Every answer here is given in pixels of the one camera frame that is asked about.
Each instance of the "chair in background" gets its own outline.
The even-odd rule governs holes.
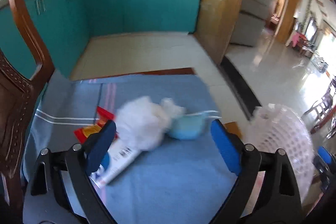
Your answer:
[[[11,66],[0,50],[0,172],[6,201],[10,208],[22,217],[23,190],[20,167],[25,133],[32,119],[37,98],[52,76],[54,66],[31,21],[24,0],[9,0],[9,4],[18,30],[37,66],[34,75],[27,79]]]

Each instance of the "chair backrest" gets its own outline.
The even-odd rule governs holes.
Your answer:
[[[25,132],[36,100],[54,71],[50,54],[29,16],[24,0],[9,0],[17,28],[37,68],[27,79],[11,66],[0,50],[0,172],[9,206],[22,216],[20,166]]]

